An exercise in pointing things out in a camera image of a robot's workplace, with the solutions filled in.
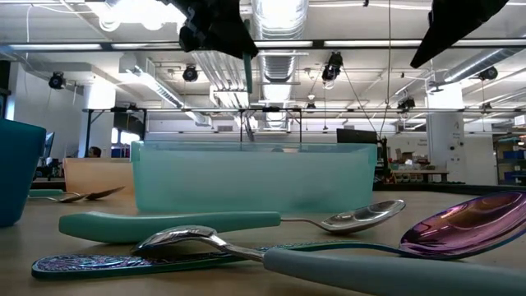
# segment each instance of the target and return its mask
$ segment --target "silver spoon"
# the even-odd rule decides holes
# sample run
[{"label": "silver spoon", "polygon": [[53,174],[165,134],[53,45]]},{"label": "silver spoon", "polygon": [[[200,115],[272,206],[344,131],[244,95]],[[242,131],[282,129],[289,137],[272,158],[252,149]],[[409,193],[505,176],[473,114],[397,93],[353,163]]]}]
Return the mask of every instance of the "silver spoon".
[{"label": "silver spoon", "polygon": [[56,201],[56,202],[60,202],[60,203],[71,203],[71,202],[74,202],[74,201],[79,201],[79,200],[84,199],[85,197],[89,196],[89,194],[79,194],[79,193],[76,193],[76,192],[64,192],[62,194],[63,195],[71,194],[72,196],[71,197],[64,197],[64,198],[55,198],[55,197],[28,197],[28,198],[31,199],[31,200],[46,199],[46,200]]},{"label": "silver spoon", "polygon": [[384,223],[404,208],[404,201],[384,201],[334,215],[320,223],[303,218],[281,218],[281,221],[307,222],[332,234],[352,234]]},{"label": "silver spoon", "polygon": [[464,263],[395,257],[338,257],[270,249],[266,252],[225,242],[214,229],[166,229],[136,245],[137,254],[163,245],[199,241],[216,249],[262,262],[269,271],[374,295],[525,295],[526,273]]},{"label": "silver spoon", "polygon": [[88,201],[95,201],[95,200],[98,200],[100,198],[112,195],[112,194],[114,194],[116,192],[120,192],[122,189],[124,189],[124,187],[118,187],[118,188],[110,189],[110,190],[103,191],[103,192],[94,192],[94,193],[88,193],[88,194],[79,194],[79,193],[76,193],[76,192],[62,192],[62,191],[57,191],[57,190],[50,190],[50,191],[41,190],[41,192],[39,192],[38,190],[34,190],[33,193],[30,192],[30,194],[35,194],[35,192],[37,192],[39,194],[45,194],[46,192],[49,192],[49,195],[55,195],[55,194],[57,194],[55,192],[59,192],[60,195],[71,194],[72,197],[55,198],[55,197],[50,197],[50,196],[44,196],[44,197],[42,197],[42,196],[29,196],[29,198],[30,199],[47,199],[47,200],[50,200],[50,201],[56,201],[56,202],[60,202],[60,203],[72,203],[74,201],[79,201],[81,199],[86,199]]},{"label": "silver spoon", "polygon": [[[334,215],[317,223],[300,218],[282,218],[278,212],[226,212],[183,215],[113,215],[99,212],[76,213],[60,219],[60,231],[76,238],[101,243],[138,243],[170,227],[198,224],[218,232],[279,226],[281,222],[306,221],[333,234],[351,234],[385,222],[403,208],[403,201],[386,201]],[[87,231],[91,225],[107,225],[104,232]]]}]

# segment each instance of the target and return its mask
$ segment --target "person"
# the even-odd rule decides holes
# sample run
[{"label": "person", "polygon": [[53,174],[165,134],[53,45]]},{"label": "person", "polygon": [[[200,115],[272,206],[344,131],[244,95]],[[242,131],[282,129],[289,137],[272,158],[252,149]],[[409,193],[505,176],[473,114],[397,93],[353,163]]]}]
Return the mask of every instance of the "person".
[{"label": "person", "polygon": [[88,152],[89,158],[100,158],[102,155],[102,150],[99,147],[92,146]]}]

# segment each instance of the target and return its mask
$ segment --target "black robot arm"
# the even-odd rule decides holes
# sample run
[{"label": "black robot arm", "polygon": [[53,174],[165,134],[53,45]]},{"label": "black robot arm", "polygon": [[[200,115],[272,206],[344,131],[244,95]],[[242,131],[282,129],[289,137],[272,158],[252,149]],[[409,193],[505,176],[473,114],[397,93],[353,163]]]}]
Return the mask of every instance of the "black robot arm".
[{"label": "black robot arm", "polygon": [[258,54],[254,40],[239,16],[239,0],[158,0],[173,4],[187,17],[179,32],[182,50],[217,50],[243,59]]}]

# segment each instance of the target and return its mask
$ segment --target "teal container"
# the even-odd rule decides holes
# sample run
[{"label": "teal container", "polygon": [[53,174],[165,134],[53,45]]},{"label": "teal container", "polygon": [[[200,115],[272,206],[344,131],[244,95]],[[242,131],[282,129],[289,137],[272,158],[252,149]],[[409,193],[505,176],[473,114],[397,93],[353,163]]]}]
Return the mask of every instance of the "teal container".
[{"label": "teal container", "polygon": [[134,142],[143,212],[337,213],[372,199],[376,145]]},{"label": "teal container", "polygon": [[45,138],[42,127],[0,119],[0,227],[21,218]]}]

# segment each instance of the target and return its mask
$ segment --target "window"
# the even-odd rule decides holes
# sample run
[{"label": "window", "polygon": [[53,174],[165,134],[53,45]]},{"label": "window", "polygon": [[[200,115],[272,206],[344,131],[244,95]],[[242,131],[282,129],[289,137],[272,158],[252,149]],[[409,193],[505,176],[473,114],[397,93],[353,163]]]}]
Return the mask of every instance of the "window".
[{"label": "window", "polygon": [[121,144],[130,145],[133,141],[140,141],[141,137],[130,132],[121,132]]},{"label": "window", "polygon": [[112,128],[112,144],[117,144],[118,143],[118,129],[117,128]]}]

